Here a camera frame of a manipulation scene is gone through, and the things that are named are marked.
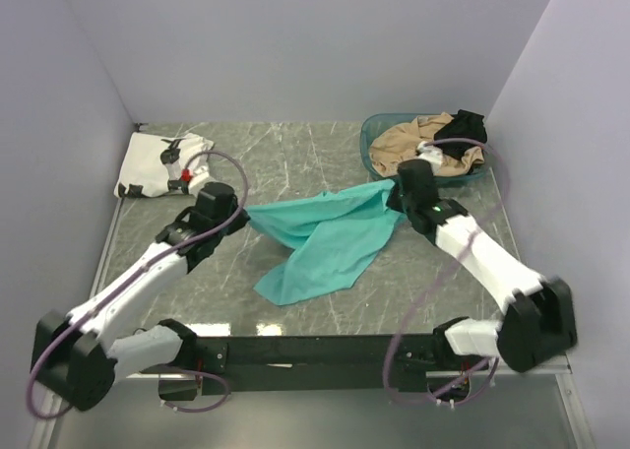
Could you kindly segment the teal t shirt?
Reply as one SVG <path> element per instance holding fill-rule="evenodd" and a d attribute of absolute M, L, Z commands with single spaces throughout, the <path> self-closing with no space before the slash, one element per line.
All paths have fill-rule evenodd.
<path fill-rule="evenodd" d="M 250 226 L 291 250 L 254 290 L 284 306 L 351 288 L 403 221 L 388 206 L 394 186 L 386 179 L 249 207 Z"/>

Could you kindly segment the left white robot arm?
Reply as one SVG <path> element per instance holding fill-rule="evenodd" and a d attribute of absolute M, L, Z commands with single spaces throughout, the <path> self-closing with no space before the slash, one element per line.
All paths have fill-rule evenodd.
<path fill-rule="evenodd" d="M 248 220 L 231 186 L 206 183 L 194 205 L 162 229 L 142 257 L 104 291 L 66 314 L 50 311 L 38 321 L 30 382 L 85 412 L 133 373 L 159 365 L 198 372 L 198 337 L 176 320 L 162 320 L 127 338 L 118 334 L 142 306 L 190 274 Z"/>

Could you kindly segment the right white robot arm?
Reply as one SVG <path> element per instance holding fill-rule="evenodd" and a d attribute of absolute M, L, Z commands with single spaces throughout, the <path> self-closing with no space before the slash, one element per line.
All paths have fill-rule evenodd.
<path fill-rule="evenodd" d="M 435 328 L 432 357 L 453 369 L 466 356 L 502 359 L 525 373 L 578 344 L 572 291 L 559 279 L 528 268 L 487 233 L 454 199 L 440 197 L 431 164 L 405 160 L 388 205 L 412 228 L 452 256 L 492 296 L 501 317 L 462 317 Z"/>

